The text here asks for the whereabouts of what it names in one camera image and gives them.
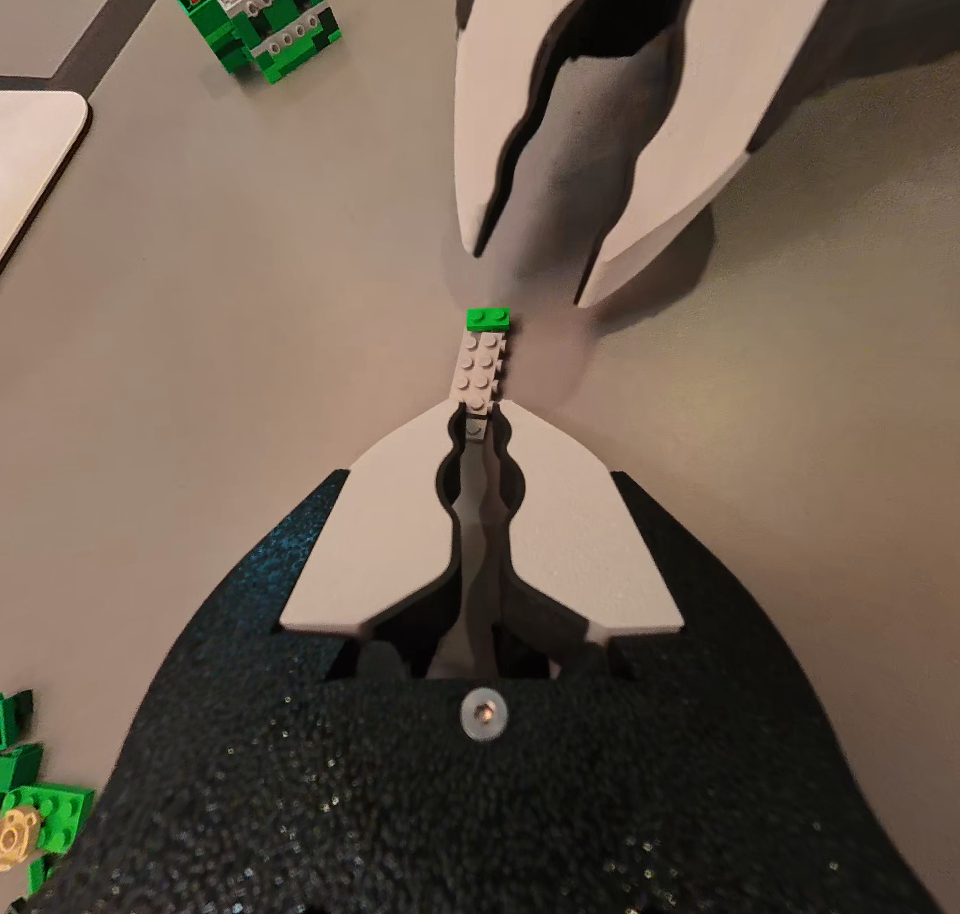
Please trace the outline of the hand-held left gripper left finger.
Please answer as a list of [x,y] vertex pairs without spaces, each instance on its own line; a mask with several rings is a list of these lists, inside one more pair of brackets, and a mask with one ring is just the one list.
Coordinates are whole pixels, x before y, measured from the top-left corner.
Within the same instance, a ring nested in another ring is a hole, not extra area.
[[465,406],[443,401],[350,467],[280,615],[284,630],[360,637],[460,564]]

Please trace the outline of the tan round toy plate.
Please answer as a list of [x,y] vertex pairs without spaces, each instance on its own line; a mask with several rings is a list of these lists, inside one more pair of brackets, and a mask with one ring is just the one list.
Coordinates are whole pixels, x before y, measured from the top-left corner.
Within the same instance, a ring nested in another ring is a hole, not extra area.
[[36,850],[42,824],[41,812],[30,805],[6,811],[1,819],[1,872],[19,865]]

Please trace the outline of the grey studded beam brick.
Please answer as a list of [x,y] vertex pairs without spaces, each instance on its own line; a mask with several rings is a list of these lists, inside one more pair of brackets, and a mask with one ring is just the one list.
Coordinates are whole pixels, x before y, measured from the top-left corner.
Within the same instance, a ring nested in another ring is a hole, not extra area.
[[462,333],[461,345],[448,394],[465,405],[465,437],[482,442],[486,437],[492,404],[497,399],[500,374],[506,356],[507,334],[503,331]]

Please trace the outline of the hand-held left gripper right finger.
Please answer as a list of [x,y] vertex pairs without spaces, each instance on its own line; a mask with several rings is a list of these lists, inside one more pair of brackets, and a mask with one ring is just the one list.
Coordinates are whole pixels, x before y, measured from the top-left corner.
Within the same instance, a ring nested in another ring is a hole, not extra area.
[[508,629],[529,644],[678,632],[685,621],[606,465],[514,401],[492,418]]

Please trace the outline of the green brick assembly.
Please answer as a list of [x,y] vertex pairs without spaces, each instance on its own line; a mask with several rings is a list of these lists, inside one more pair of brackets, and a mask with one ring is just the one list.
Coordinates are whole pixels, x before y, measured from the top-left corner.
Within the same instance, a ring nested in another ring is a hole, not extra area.
[[342,37],[329,0],[176,0],[231,75],[275,84]]

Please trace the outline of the grey desk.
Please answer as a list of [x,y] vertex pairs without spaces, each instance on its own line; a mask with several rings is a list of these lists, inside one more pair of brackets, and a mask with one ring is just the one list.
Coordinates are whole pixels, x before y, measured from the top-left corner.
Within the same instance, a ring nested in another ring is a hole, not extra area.
[[2,275],[2,691],[105,783],[163,656],[333,468],[433,406],[464,310],[508,396],[626,471],[789,641],[958,912],[958,49],[925,8],[799,107],[635,282],[570,295],[653,56],[557,81],[482,259],[453,198],[454,0],[232,80],[157,0]]

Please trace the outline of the white book stand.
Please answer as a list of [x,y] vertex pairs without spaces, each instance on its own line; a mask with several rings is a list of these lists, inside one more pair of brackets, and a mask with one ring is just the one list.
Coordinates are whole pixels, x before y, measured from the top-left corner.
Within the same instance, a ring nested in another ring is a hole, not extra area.
[[70,91],[1,92],[1,265],[17,249],[90,124]]

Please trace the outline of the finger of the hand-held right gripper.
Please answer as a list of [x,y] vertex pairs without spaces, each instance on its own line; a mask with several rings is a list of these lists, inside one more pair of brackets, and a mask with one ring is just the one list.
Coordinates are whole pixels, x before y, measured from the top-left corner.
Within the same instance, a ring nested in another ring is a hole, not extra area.
[[550,56],[585,0],[471,0],[458,33],[453,163],[464,249],[485,250],[536,130]]
[[654,261],[736,175],[827,0],[689,0],[679,84],[636,160],[630,196],[577,305],[589,308]]

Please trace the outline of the pile of green toy bricks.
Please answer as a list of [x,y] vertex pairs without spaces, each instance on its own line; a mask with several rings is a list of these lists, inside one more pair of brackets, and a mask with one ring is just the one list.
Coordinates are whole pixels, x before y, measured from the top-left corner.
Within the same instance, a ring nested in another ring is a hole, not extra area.
[[28,899],[51,878],[76,842],[94,800],[92,789],[40,780],[44,747],[25,741],[34,712],[32,693],[26,689],[1,696],[1,819],[18,805],[30,805],[43,817],[35,851],[15,866],[27,866],[27,881],[25,893],[7,906],[11,913],[23,912]]

